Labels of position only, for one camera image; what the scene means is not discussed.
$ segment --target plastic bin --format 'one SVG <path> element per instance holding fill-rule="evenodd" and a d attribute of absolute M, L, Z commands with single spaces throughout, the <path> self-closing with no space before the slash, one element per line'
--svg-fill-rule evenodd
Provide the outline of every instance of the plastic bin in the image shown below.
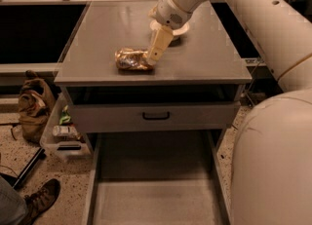
<path fill-rule="evenodd" d="M 88 138 L 84 135 L 86 142 L 64 141 L 63 137 L 53 136 L 53 127 L 59 124 L 61 110 L 67 104 L 63 94 L 60 94 L 52 111 L 47 126 L 40 139 L 42 148 L 52 151 L 64 161 L 70 159 L 90 158 L 92 153 L 88 147 Z"/>

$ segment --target floor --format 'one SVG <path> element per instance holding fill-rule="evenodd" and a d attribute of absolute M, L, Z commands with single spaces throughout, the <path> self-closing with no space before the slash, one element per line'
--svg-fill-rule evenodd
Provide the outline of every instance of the floor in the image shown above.
<path fill-rule="evenodd" d="M 7 98 L 7 97 L 0 97 L 0 153 L 1 153 L 1 168 L 0 171 L 3 173 L 7 173 L 9 175 L 19 174 L 22 168 L 25 166 L 25 164 L 31 159 L 33 154 L 37 151 L 38 145 L 30 144 L 26 142 L 22 136 L 20 131 L 20 126 L 16 126 L 13 128 L 14 135 L 17 140 L 15 140 L 12 137 L 11 129 L 12 125 L 18 122 L 19 114 L 17 112 L 18 107 L 18 100 L 16 98 Z M 231 179 L 231 158 L 232 158 L 232 151 L 233 151 L 233 145 L 234 145 L 234 138 L 236 134 L 236 129 L 239 128 L 241 122 L 243 121 L 244 117 L 250 112 L 250 107 L 243 106 L 241 107 L 236 120 L 233 123 L 233 127 L 228 129 L 226 132 L 226 135 L 223 139 L 222 145 L 220 147 L 218 156 L 221 163 L 221 169 L 223 174 L 223 183 L 226 186 L 227 189 L 227 196 L 230 199 L 230 179 Z M 112 157 L 112 159 L 116 159 L 116 148 L 113 150 L 115 151 L 115 156 Z M 50 178 L 56 178 L 60 181 L 61 185 L 61 191 L 59 194 L 58 201 L 54 204 L 54 206 L 48 210 L 46 213 L 44 213 L 41 217 L 37 219 L 35 224 L 45 224 L 45 225 L 65 225 L 65 224 L 81 224 L 82 221 L 82 215 L 84 212 L 84 203 L 86 200 L 87 195 L 87 189 L 89 185 L 89 176 L 90 176 L 90 170 L 92 168 L 92 159 L 80 159 L 80 160 L 71 160 L 68 162 L 64 162 L 59 157 L 57 157 L 54 153 L 46 151 L 45 154 L 47 157 L 44 160 L 40 160 L 35 169 L 30 173 L 30 175 L 26 178 L 26 181 L 24 183 L 24 186 L 19 190 L 19 193 L 24 195 L 29 195 L 40 188 L 40 186 Z M 199 173 L 199 175 L 202 175 L 203 169 L 200 169 L 201 171 L 196 171 Z M 114 170 L 110 169 L 108 173 L 109 177 L 106 178 L 114 178 Z M 109 182 L 108 186 L 110 186 L 110 195 L 113 196 L 116 194 L 116 190 L 121 190 L 120 184 L 122 182 Z M 140 193 L 145 195 L 150 195 L 152 192 L 152 189 L 146 189 L 142 190 L 141 188 L 137 188 L 139 186 L 139 182 L 136 183 L 127 183 L 125 182 L 127 186 L 127 189 L 130 192 L 125 192 L 124 196 L 127 197 L 129 193 L 131 195 L 134 195 L 136 191 L 139 191 Z M 205 183 L 200 183 L 196 177 L 194 177 L 190 182 L 184 182 L 179 184 L 179 189 L 176 191 L 176 194 L 178 196 L 181 196 L 185 191 L 195 191 L 194 193 L 198 194 L 197 191 L 201 193 L 205 193 L 202 190 L 200 190 L 199 186 L 203 186 Z M 163 190 L 163 196 L 165 195 L 165 192 L 172 193 L 171 185 L 175 186 L 175 182 L 167 182 L 166 186 L 167 188 L 161 188 Z M 113 201 L 112 207 L 110 207 L 111 214 L 116 214 L 116 202 Z M 199 211 L 194 212 L 195 215 L 203 215 L 203 212 Z"/>

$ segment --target closed drawer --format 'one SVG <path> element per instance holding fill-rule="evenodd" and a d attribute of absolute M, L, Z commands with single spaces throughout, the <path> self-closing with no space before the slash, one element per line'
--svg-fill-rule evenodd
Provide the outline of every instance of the closed drawer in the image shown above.
<path fill-rule="evenodd" d="M 214 104 L 71 105 L 81 132 L 223 129 L 232 124 L 239 102 Z"/>

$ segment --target cable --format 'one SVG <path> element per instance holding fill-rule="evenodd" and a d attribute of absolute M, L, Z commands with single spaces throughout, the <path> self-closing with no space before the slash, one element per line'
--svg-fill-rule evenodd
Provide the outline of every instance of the cable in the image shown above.
<path fill-rule="evenodd" d="M 15 171 L 13 171 L 10 167 L 6 167 L 6 166 L 2 166 L 0 165 L 0 167 L 3 167 L 3 168 L 6 168 L 6 169 L 9 169 L 16 177 L 19 177 Z"/>

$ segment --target gray desk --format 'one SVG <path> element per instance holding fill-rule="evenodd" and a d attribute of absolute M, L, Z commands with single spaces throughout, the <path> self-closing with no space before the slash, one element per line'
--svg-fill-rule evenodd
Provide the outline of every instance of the gray desk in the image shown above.
<path fill-rule="evenodd" d="M 208 141 L 220 179 L 216 151 L 236 116 L 240 94 L 251 76 L 210 3 L 196 10 L 189 32 L 181 37 L 180 45 L 168 48 L 154 71 L 119 71 L 114 61 L 117 50 L 149 45 L 147 13 L 155 4 L 139 0 L 92 3 L 55 82 L 69 102 L 78 131 L 83 133 L 101 133 L 105 137 L 104 133 L 139 131 L 148 140 L 142 131 L 209 131 Z M 124 134 L 122 139 L 132 137 Z M 97 164 L 102 164 L 100 150 L 105 150 L 100 144 L 95 153 Z M 84 216 L 88 224 L 98 213 L 108 212 L 95 207 L 96 193 L 100 196 L 110 186 L 99 175 L 95 167 L 86 203 L 90 208 Z M 228 212 L 228 203 L 224 202 Z"/>

